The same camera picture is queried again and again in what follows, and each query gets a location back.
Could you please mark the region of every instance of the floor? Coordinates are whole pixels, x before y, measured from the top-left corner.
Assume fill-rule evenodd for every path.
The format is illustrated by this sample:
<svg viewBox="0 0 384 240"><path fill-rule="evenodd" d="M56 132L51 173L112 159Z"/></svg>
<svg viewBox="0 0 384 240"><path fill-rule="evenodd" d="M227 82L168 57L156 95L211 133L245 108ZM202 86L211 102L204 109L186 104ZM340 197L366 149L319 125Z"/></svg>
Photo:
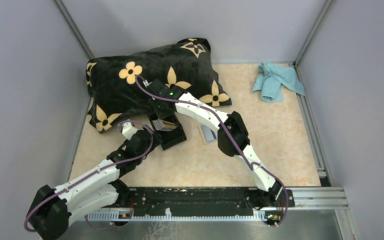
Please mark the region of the floor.
<svg viewBox="0 0 384 240"><path fill-rule="evenodd" d="M241 114L251 144L265 166L286 186L320 186L319 176L297 95L282 89L284 101L267 103L251 93L257 64L220 64L213 68L232 98L220 111ZM187 141L166 151L151 152L134 171L121 178L129 187L250 187L255 183L241 163L221 153L216 142L204 144L200 124L177 114ZM146 117L134 120L149 124ZM99 134L86 123L70 179L95 167L125 140L116 127Z"/></svg>

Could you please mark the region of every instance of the gray wall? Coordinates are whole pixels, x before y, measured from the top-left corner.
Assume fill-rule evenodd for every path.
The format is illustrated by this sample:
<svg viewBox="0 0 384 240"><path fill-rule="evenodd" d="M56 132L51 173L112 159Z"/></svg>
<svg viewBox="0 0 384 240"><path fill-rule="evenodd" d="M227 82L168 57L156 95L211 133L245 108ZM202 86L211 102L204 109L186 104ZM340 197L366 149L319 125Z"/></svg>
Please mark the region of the gray wall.
<svg viewBox="0 0 384 240"><path fill-rule="evenodd" d="M300 70L361 239L384 239L384 1L338 0Z"/></svg>
<svg viewBox="0 0 384 240"><path fill-rule="evenodd" d="M325 0L64 0L96 57L207 38L216 63L294 61Z"/></svg>
<svg viewBox="0 0 384 240"><path fill-rule="evenodd" d="M38 188L67 176L88 103L87 58L50 0L0 0L0 240Z"/></svg>

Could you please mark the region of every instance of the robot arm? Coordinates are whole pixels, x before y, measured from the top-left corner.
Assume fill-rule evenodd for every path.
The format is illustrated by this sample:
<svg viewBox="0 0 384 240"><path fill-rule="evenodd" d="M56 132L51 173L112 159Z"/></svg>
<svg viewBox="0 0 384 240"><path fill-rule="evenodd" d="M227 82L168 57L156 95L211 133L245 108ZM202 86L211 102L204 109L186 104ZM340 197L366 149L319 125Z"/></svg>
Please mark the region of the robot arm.
<svg viewBox="0 0 384 240"><path fill-rule="evenodd" d="M144 153L161 144L161 136L138 130L131 123L124 126L122 133L127 140L96 167L55 188L41 187L26 218L34 230L27 227L27 222L24 228L37 232L44 240L55 240L81 217L114 203L125 204L130 190L119 178L141 164Z"/></svg>
<svg viewBox="0 0 384 240"><path fill-rule="evenodd" d="M217 137L218 137L218 141L219 141L219 148L223 144L226 146L226 147L224 147L224 149L220 149L220 150L223 153L225 153L226 155L232 155L231 151L234 150L234 148L230 146L229 139L223 139L222 138L222 136L221 136L222 133L220 133L222 131L221 131L221 128L219 127L220 122L211 112L209 112L208 110L206 110L204 108L201 108L201 106L204 106L207 109L213 110L224 123L227 123L227 121L229 120L229 118L230 118L229 114L222 112L222 111L219 111L219 110L216 110L216 109L208 106L207 104L202 103L201 101L194 98L194 96L192 96L192 94L190 94L189 92L181 95L179 100L181 100L183 102L196 103L198 105L198 106L193 106L193 105L179 102L179 103L175 104L175 108L176 108L176 111L178 113L187 115L187 116L197 120L198 122L202 123L203 125L209 127L213 132L217 133L217 135L218 135ZM234 118L234 117L240 118L240 115L237 113L232 118ZM249 164L247 162L245 162L245 160L242 156L240 156L238 154L234 154L234 157L236 159L238 159L246 169L249 170L249 172L251 173L252 177L255 180L255 184L256 184L257 188L260 190L263 190L265 192L268 192L269 189L271 187L273 187L273 185L275 184L275 182L276 182L275 178L268 175L262 168L258 167L258 166L264 166L264 165L261 162L261 160L259 159L259 157L257 156L257 154L254 152L254 149L253 149L253 146L251 145L251 143L247 144L242 151L243 151L243 154L248 159L249 164L253 165L253 166L257 166L257 167L254 167L253 170L250 170ZM278 192L276 192L276 194L275 194L275 200L278 199L279 193L281 191L282 191L282 188L278 189Z"/></svg>
<svg viewBox="0 0 384 240"><path fill-rule="evenodd" d="M178 86L170 89L158 80L144 83L153 94L150 103L160 119L178 112L209 127L217 133L218 148L227 156L237 158L249 170L262 194L278 200L284 190L282 183L263 169L239 113L218 111ZM82 216L114 203L126 203L129 188L119 178L141 164L143 157L161 144L162 139L159 134L138 130L131 123L122 123L120 131L127 140L95 168L55 188L46 185L37 191L24 222L26 230L37 231L44 240L54 240ZM127 162L135 157L138 160ZM27 221L34 230L27 227Z"/></svg>
<svg viewBox="0 0 384 240"><path fill-rule="evenodd" d="M247 128L239 113L234 111L228 114L214 109L181 87L175 86L170 89L159 80L154 80L152 83L145 80L144 85L150 92L147 94L152 96L150 103L160 119L176 111L209 127L217 133L218 148L227 156L238 159L249 170L259 190L266 192L273 201L278 200L283 186L273 175L263 169L266 167L254 152Z"/></svg>

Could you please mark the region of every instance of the cloth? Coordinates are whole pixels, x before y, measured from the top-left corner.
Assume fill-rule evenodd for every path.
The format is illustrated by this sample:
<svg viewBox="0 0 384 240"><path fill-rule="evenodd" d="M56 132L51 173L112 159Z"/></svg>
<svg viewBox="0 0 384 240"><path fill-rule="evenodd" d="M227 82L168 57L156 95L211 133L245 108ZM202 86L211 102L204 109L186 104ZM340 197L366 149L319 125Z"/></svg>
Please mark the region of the cloth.
<svg viewBox="0 0 384 240"><path fill-rule="evenodd" d="M284 96L281 89L285 86L300 95L306 95L304 86L298 81L297 73L292 67L283 67L271 62L258 66L259 75L255 79L252 92L261 91L261 99L268 103L281 102Z"/></svg>

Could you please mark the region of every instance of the black pillow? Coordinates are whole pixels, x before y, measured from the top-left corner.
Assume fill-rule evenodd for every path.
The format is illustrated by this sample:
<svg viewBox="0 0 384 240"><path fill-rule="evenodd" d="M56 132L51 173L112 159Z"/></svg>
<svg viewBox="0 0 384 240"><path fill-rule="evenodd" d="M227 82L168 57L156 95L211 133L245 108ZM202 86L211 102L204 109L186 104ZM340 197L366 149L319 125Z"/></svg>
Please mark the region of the black pillow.
<svg viewBox="0 0 384 240"><path fill-rule="evenodd" d="M103 132L121 120L153 113L148 95L136 85L136 75L148 82L159 79L171 88L180 86L213 107L232 105L211 66L210 51L205 38L188 38L129 56L89 60L87 91L93 97L89 123Z"/></svg>

